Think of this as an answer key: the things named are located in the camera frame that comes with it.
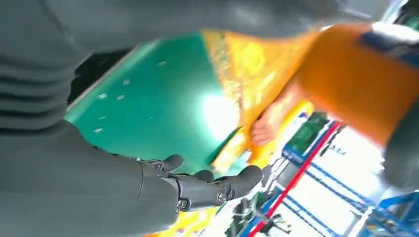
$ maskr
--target metal rack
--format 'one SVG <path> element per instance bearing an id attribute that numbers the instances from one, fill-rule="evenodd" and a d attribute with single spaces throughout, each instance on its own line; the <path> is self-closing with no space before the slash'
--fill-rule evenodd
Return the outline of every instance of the metal rack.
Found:
<path id="1" fill-rule="evenodd" d="M 295 199 L 289 196 L 289 191 L 296 185 L 300 177 L 304 174 L 311 177 L 317 181 L 320 185 L 325 187 L 327 190 L 338 196 L 343 201 L 350 204 L 356 211 L 359 217 L 361 217 L 363 228 L 361 229 L 359 235 L 361 237 L 369 236 L 395 236 L 395 237 L 404 237 L 404 236 L 413 236 L 419 237 L 419 231 L 416 229 L 415 225 L 419 224 L 419 193 L 410 193 L 399 197 L 392 197 L 390 199 L 383 200 L 379 205 L 376 205 L 374 202 L 368 198 L 362 196 L 326 170 L 318 166 L 313 162 L 314 157 L 319 153 L 319 151 L 325 146 L 325 144 L 333 137 L 341 124 L 338 121 L 331 122 L 327 125 L 328 128 L 318 136 L 317 140 L 310 147 L 309 151 L 306 154 L 298 154 L 298 152 L 293 151 L 291 147 L 285 146 L 283 150 L 283 157 L 288 159 L 290 163 L 299 167 L 298 173 L 288 184 L 288 186 L 282 190 L 277 188 L 274 192 L 276 195 L 270 201 L 271 204 L 265 205 L 265 207 L 260 210 L 267 218 L 271 217 L 275 210 L 280 204 L 283 204 L 288 209 L 290 209 L 294 214 L 307 223 L 311 228 L 318 232 L 321 236 L 341 236 L 329 228 L 325 223 L 316 218 L 312 213 L 310 213 L 306 208 L 304 208 L 300 203 Z M 323 177 L 320 178 L 314 173 L 308 171 L 308 167 L 313 167 L 319 171 L 324 177 L 327 177 L 329 181 L 333 181 L 339 186 L 343 187 L 349 193 L 351 193 L 356 199 L 350 198 L 335 189 L 333 189 L 330 184 L 323 180 Z M 397 218 L 388 208 L 392 205 L 409 203 L 410 206 L 405 211 L 405 214 L 400 218 Z M 243 231 L 241 236 L 254 236 L 264 225 L 264 222 L 261 218 L 255 218 L 249 224 L 247 229 Z"/>

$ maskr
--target gray sleeve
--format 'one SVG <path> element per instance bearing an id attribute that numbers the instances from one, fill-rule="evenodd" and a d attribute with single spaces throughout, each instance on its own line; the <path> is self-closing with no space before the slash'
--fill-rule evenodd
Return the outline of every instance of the gray sleeve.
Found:
<path id="1" fill-rule="evenodd" d="M 45 0 L 80 44 L 113 50 L 160 37 L 219 29 L 287 37 L 334 16 L 339 0 Z"/>

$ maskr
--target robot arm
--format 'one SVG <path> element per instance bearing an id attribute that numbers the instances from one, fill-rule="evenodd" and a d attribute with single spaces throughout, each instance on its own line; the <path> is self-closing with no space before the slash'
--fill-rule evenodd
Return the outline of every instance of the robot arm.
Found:
<path id="1" fill-rule="evenodd" d="M 138 236 L 168 228 L 179 209 L 246 194 L 260 177 L 254 168 L 208 182 L 92 147 L 63 120 L 74 70 L 94 51 L 201 28 L 273 37 L 305 31 L 336 6 L 312 2 L 2 1 L 0 235 Z"/>

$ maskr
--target yellow fabric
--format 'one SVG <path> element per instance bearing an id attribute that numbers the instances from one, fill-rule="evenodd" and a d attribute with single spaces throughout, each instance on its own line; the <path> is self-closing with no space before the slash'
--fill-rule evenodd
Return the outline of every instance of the yellow fabric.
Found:
<path id="1" fill-rule="evenodd" d="M 227 172 L 245 149 L 252 151 L 251 164 L 266 166 L 284 127 L 301 112 L 300 108 L 310 107 L 308 101 L 300 103 L 291 112 L 294 117 L 284 120 L 275 141 L 264 147 L 252 145 L 251 125 L 295 74 L 317 35 L 262 40 L 234 33 L 203 33 L 220 84 L 226 96 L 240 108 L 240 129 L 212 163 L 217 171 Z"/>

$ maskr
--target black mechanical hand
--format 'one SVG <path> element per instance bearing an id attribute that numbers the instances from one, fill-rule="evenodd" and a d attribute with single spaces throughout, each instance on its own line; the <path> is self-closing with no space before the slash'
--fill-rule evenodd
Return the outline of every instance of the black mechanical hand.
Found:
<path id="1" fill-rule="evenodd" d="M 170 174 L 183 164 L 183 158 L 179 155 L 172 155 L 163 161 L 142 162 L 159 170 L 159 175 L 177 188 L 177 208 L 180 211 L 221 206 L 227 201 L 249 194 L 262 180 L 262 171 L 257 166 L 248 166 L 237 176 L 224 176 L 214 180 L 214 175 L 209 170 L 201 170 L 194 175 Z"/>

